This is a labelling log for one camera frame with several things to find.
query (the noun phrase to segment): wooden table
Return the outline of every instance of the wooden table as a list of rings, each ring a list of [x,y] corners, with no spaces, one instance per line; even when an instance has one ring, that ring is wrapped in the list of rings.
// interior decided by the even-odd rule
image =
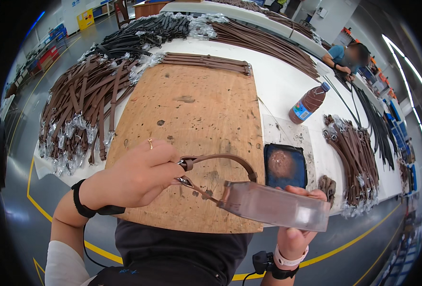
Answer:
[[[232,153],[245,158],[264,184],[264,157],[254,77],[198,66],[148,68],[128,100],[106,162],[110,168],[146,138],[163,139],[181,155]],[[187,176],[220,198],[223,183],[248,181],[229,159],[198,163]],[[262,224],[219,209],[198,192],[170,186],[150,205],[117,217],[145,225],[207,233],[261,232]]]

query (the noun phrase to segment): black watch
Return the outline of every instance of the black watch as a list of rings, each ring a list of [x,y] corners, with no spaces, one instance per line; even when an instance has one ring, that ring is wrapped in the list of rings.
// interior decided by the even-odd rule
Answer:
[[[79,188],[85,180],[86,179],[80,180],[71,187],[71,189],[73,190],[74,205],[76,206],[77,212],[80,215],[92,218],[96,213],[101,215],[118,215],[123,214],[125,212],[125,208],[115,205],[106,205],[100,209],[94,210],[89,209],[85,205],[81,204],[81,201],[79,200]]]
[[[281,270],[276,266],[276,264],[273,264],[271,266],[270,271],[271,271],[271,276],[273,276],[273,278],[283,280],[288,277],[290,278],[294,277],[294,275],[297,273],[299,268],[300,268],[300,265],[297,266],[297,268],[295,268],[294,270]]]

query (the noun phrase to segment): person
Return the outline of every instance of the person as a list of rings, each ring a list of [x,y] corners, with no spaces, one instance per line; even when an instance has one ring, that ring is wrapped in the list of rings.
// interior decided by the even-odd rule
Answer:
[[[268,9],[275,13],[279,13],[284,3],[286,3],[287,1],[288,0],[274,0],[273,3],[271,3],[271,5],[268,7]]]
[[[322,57],[322,61],[342,72],[344,78],[351,82],[356,79],[359,68],[370,62],[370,52],[362,43],[351,43],[347,48],[335,45]]]
[[[175,178],[185,171],[175,163],[179,159],[177,150],[166,141],[145,140],[111,168],[95,173],[80,182],[79,187],[73,186],[77,191],[72,189],[63,196],[52,219],[46,286],[228,285],[246,255],[250,233],[180,232],[118,219],[115,244],[123,266],[104,268],[94,277],[89,277],[85,269],[83,227],[89,216],[82,206],[91,211],[108,205],[130,208],[148,205],[168,186],[180,184]],[[318,189],[307,192],[287,186],[285,190],[326,200]],[[304,258],[315,235],[280,227],[279,254],[291,261]],[[277,267],[293,271],[298,265],[277,263]],[[267,272],[262,285],[290,286],[294,278],[275,279]]]

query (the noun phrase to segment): paint-filled plastic container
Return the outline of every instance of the paint-filled plastic container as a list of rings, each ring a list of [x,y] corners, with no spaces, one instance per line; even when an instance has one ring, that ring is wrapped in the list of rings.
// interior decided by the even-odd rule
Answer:
[[[316,111],[325,99],[325,93],[330,90],[329,85],[323,82],[319,87],[307,91],[289,110],[289,118],[295,124],[303,123]]]

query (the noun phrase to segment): chair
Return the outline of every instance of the chair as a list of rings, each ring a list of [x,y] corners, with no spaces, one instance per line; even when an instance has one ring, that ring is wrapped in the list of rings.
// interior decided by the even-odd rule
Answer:
[[[127,0],[116,0],[115,3],[116,3],[117,8],[119,9],[120,13],[122,14],[122,17],[124,18],[123,21],[119,21],[119,15],[118,15],[117,10],[116,10],[117,26],[120,29],[120,27],[122,27],[122,25],[130,23],[130,21],[134,20],[134,18],[129,18],[129,16],[128,16]]]

